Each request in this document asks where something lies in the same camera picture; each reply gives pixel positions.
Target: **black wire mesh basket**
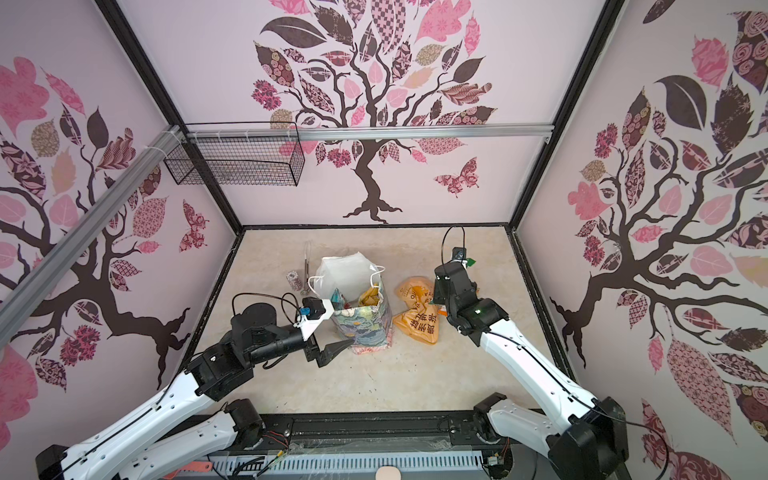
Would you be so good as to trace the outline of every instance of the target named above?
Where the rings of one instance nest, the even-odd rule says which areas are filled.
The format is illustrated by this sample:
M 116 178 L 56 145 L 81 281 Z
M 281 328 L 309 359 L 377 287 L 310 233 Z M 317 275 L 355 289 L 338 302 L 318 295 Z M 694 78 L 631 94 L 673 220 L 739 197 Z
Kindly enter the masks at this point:
M 165 158 L 165 166 L 176 183 L 202 184 L 202 175 L 212 175 L 221 185 L 298 185 L 304 168 L 304 152 L 296 123 L 248 123 L 268 124 L 275 129 L 274 134 L 266 134 L 265 129 L 250 134 L 249 131 L 190 132 L 186 141 Z M 196 161 L 205 162 L 208 168 L 198 169 Z

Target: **tree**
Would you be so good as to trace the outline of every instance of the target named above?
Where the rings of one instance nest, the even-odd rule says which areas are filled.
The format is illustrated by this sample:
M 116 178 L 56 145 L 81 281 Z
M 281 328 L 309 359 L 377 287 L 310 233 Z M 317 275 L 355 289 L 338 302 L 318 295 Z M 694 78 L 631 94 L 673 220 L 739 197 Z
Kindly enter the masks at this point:
M 28 88 L 41 88 L 45 95 L 42 104 L 48 100 L 45 88 L 34 84 L 35 66 L 25 58 L 16 58 L 19 76 L 25 71 Z M 67 109 L 72 108 L 75 114 L 84 115 L 84 106 L 77 94 L 64 81 L 47 74 L 48 83 L 62 100 L 62 113 L 58 117 L 61 133 L 68 139 L 68 146 L 59 151 L 59 131 L 54 126 L 54 120 L 38 125 L 31 134 L 31 145 L 39 157 L 55 157 L 55 162 L 47 182 L 41 164 L 27 151 L 24 151 L 14 141 L 0 134 L 0 149 L 2 158 L 8 165 L 12 181 L 18 187 L 0 187 L 0 231 L 14 236 L 18 243 L 12 245 L 0 242 L 0 268 L 7 269 L 16 261 L 22 266 L 22 273 L 15 280 L 0 274 L 0 283 L 10 290 L 15 289 L 26 278 L 31 270 L 48 255 L 55 245 L 52 229 L 55 226 L 66 233 L 78 221 L 78 210 L 83 214 L 93 207 L 96 202 L 94 183 L 104 182 L 109 188 L 114 180 L 107 175 L 107 170 L 125 169 L 133 160 L 136 150 L 131 146 L 133 132 L 126 128 L 124 136 L 109 141 L 107 125 L 98 109 L 87 119 L 87 133 L 91 145 L 81 136 L 81 130 L 74 115 Z M 21 120 L 41 117 L 27 116 Z M 75 188 L 77 168 L 69 153 L 74 146 L 79 149 L 78 162 L 87 165 L 88 180 Z M 96 155 L 101 153 L 101 160 L 96 162 Z M 163 324 L 158 318 L 151 316 L 136 316 L 132 312 L 121 312 L 115 301 L 115 292 L 127 292 L 125 277 L 140 273 L 128 261 L 129 257 L 154 252 L 159 244 L 149 240 L 159 229 L 165 215 L 165 198 L 150 198 L 160 183 L 161 171 L 156 168 L 143 182 L 141 187 L 131 195 L 128 203 L 121 208 L 110 223 L 94 238 L 88 249 L 83 252 L 80 260 L 71 267 L 76 276 L 76 282 L 65 287 L 65 290 L 52 298 L 43 300 L 35 309 L 32 318 L 47 317 L 45 325 L 23 329 L 16 333 L 12 341 L 21 336 L 36 335 L 38 340 L 32 347 L 28 358 L 36 356 L 35 370 L 38 377 L 44 381 L 61 386 L 66 390 L 66 367 L 74 366 L 78 361 L 94 358 L 98 342 L 101 340 L 100 326 L 106 324 L 111 336 L 138 334 L 152 338 L 159 359 L 157 366 L 160 372 L 157 376 L 157 387 L 160 388 L 162 375 L 165 371 L 165 357 L 169 349 L 179 350 L 186 342 L 189 334 L 183 339 L 176 337 L 184 323 L 187 309 L 181 315 Z M 75 188 L 76 194 L 65 193 Z M 35 216 L 27 217 L 30 207 Z M 127 233 L 127 225 L 131 223 L 133 231 Z M 145 241 L 134 242 L 130 247 L 120 248 L 118 243 L 125 238 L 135 236 Z M 29 250 L 34 250 L 39 256 L 30 262 L 25 258 Z M 79 319 L 86 323 L 75 326 Z M 70 324 L 71 335 L 65 329 Z M 64 333 L 65 340 L 60 345 L 58 359 L 48 358 L 57 340 Z
M 310 13 L 303 1 L 270 1 L 291 15 Z M 267 110 L 280 107 L 286 97 L 298 104 L 294 112 L 282 108 L 275 110 L 271 117 L 273 126 L 283 127 L 280 122 L 295 121 L 302 127 L 354 127 L 366 118 L 370 127 L 485 123 L 494 108 L 473 106 L 464 111 L 443 113 L 442 106 L 443 98 L 456 105 L 477 104 L 480 96 L 492 87 L 490 83 L 482 86 L 469 84 L 482 58 L 469 58 L 456 66 L 463 51 L 469 56 L 478 46 L 480 27 L 474 16 L 465 24 L 464 37 L 455 45 L 446 44 L 447 35 L 462 30 L 460 18 L 468 13 L 470 1 L 459 0 L 455 6 L 451 0 L 419 2 L 419 7 L 429 6 L 429 9 L 422 16 L 416 40 L 431 37 L 440 43 L 426 45 L 414 58 L 410 40 L 402 41 L 410 21 L 405 3 L 405 0 L 372 0 L 372 21 L 367 28 L 363 28 L 360 22 L 366 12 L 366 0 L 345 0 L 344 10 L 331 5 L 311 4 L 314 18 L 325 34 L 298 16 L 280 17 L 268 22 L 262 32 L 271 31 L 295 48 L 281 51 L 256 43 L 259 63 L 269 79 L 284 89 L 278 92 L 268 81 L 259 80 L 254 83 L 252 97 Z M 409 0 L 409 3 L 415 4 L 416 0 Z M 322 58 L 306 60 L 301 52 L 324 44 L 331 50 L 322 54 Z M 448 45 L 453 46 L 443 52 Z M 431 67 L 441 54 L 439 67 Z M 442 71 L 432 80 L 439 68 Z M 328 95 L 310 80 L 323 86 L 329 85 L 333 93 Z M 416 92 L 425 88 L 429 90 L 421 94 Z M 422 104 L 434 97 L 438 98 L 432 102 L 429 111 L 418 114 Z M 379 212 L 402 209 L 392 207 L 382 199 L 381 188 L 370 168 L 371 161 L 378 155 L 382 162 L 387 158 L 400 162 L 400 154 L 405 151 L 414 160 L 426 162 L 424 153 L 445 154 L 463 145 L 458 138 L 426 138 L 416 143 L 421 150 L 397 138 L 303 142 L 303 148 L 305 153 L 315 151 L 318 164 L 327 159 L 341 168 L 356 161 L 354 171 L 366 188 L 367 198 L 344 217 L 369 212 L 372 220 L 387 223 L 379 217 Z M 475 163 L 471 162 L 462 174 L 443 175 L 435 180 L 447 186 L 449 192 L 457 194 L 464 187 L 476 184 L 475 168 Z
M 733 16 L 742 43 L 756 44 L 768 31 L 765 13 Z M 754 31 L 745 35 L 750 25 L 762 25 L 763 36 Z M 746 50 L 746 55 L 738 54 Z M 662 368 L 663 342 L 668 343 L 667 365 L 694 405 L 733 435 L 727 395 L 732 391 L 743 414 L 768 441 L 766 426 L 758 418 L 768 415 L 768 390 L 754 390 L 765 398 L 764 404 L 753 406 L 747 399 L 752 387 L 724 382 L 713 366 L 737 379 L 768 382 L 768 373 L 739 354 L 762 348 L 768 333 L 734 328 L 707 310 L 727 304 L 768 315 L 768 307 L 758 299 L 743 298 L 734 290 L 744 282 L 768 286 L 768 258 L 753 252 L 768 247 L 768 216 L 743 215 L 768 201 L 764 176 L 768 148 L 760 136 L 768 131 L 768 105 L 760 121 L 753 123 L 750 96 L 735 80 L 739 75 L 747 91 L 756 89 L 760 104 L 766 101 L 765 69 L 750 70 L 754 61 L 740 65 L 749 61 L 752 51 L 751 46 L 736 46 L 733 71 L 726 76 L 730 56 L 724 45 L 716 38 L 697 39 L 693 58 L 697 76 L 704 84 L 720 87 L 714 109 L 708 108 L 704 90 L 711 87 L 702 88 L 685 75 L 671 75 L 657 81 L 666 90 L 666 114 L 659 107 L 652 110 L 643 90 L 624 119 L 623 147 L 617 145 L 615 124 L 598 133 L 594 150 L 598 159 L 581 171 L 586 181 L 568 195 L 575 213 L 586 220 L 576 237 L 585 239 L 584 258 L 592 271 L 576 310 L 550 300 L 565 321 L 566 348 L 572 336 L 586 368 L 582 329 L 592 320 L 596 303 L 617 290 L 616 306 L 629 307 L 630 328 L 649 319 L 648 355 L 654 370 Z M 680 135 L 665 134 L 667 119 L 682 127 L 674 128 Z M 711 137 L 711 147 L 701 141 L 702 134 Z M 647 188 L 649 176 L 658 178 L 651 188 Z M 724 253 L 736 249 L 750 250 L 731 253 L 730 259 Z M 681 270 L 690 272 L 677 274 Z M 679 293 L 681 287 L 696 288 L 698 294 Z M 664 319 L 671 338 L 662 333 Z M 719 346 L 719 351 L 725 346 L 739 353 L 705 356 L 682 340 L 686 335 L 703 346 Z

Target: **orange plastic bag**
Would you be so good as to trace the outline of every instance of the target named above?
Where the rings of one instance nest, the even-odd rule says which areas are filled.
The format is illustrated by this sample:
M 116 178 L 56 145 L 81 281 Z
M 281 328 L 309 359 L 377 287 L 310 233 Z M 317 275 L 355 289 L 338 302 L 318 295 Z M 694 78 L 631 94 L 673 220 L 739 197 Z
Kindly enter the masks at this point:
M 432 281 L 412 276 L 397 287 L 396 294 L 410 310 L 395 316 L 393 322 L 412 339 L 435 345 L 438 338 L 440 305 L 432 305 Z

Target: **butterfly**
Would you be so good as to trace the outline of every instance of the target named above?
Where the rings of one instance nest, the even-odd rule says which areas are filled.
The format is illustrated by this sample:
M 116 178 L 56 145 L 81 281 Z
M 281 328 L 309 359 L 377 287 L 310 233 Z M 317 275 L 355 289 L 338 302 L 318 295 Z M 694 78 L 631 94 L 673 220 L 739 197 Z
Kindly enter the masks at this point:
M 458 198 L 458 192 L 464 190 L 464 187 L 476 187 L 478 175 L 475 173 L 478 169 L 477 157 L 472 158 L 464 165 L 462 172 L 455 177 L 453 175 L 440 175 L 435 177 L 435 181 L 448 187 L 448 192 Z
M 203 214 L 196 214 L 194 208 L 186 200 L 183 200 L 183 202 L 184 216 L 187 218 L 187 223 L 190 224 L 190 229 L 181 238 L 181 243 L 179 243 L 180 252 L 189 250 L 192 247 L 200 248 L 205 246 L 205 236 L 200 230 L 204 230 L 205 224 L 210 221 L 205 220 Z

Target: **pink wallpaper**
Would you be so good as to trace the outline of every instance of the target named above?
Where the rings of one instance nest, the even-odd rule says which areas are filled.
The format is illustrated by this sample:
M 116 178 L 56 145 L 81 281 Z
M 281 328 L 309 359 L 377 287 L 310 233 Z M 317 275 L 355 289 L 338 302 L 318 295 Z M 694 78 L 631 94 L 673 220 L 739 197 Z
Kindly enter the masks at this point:
M 767 58 L 764 2 L 630 3 L 521 227 L 633 477 L 768 466 Z
M 548 123 L 601 4 L 256 0 L 123 8 L 187 121 L 295 121 L 304 129 Z M 223 189 L 246 224 L 506 222 L 540 141 L 307 141 L 299 188 Z M 269 208 L 253 207 L 275 197 Z
M 5 297 L 165 122 L 91 2 L 2 14 L 14 19 L 0 31 Z M 42 449 L 82 440 L 168 381 L 232 240 L 204 187 L 178 187 L 162 164 L 144 180 L 0 353 L 5 475 L 35 478 Z

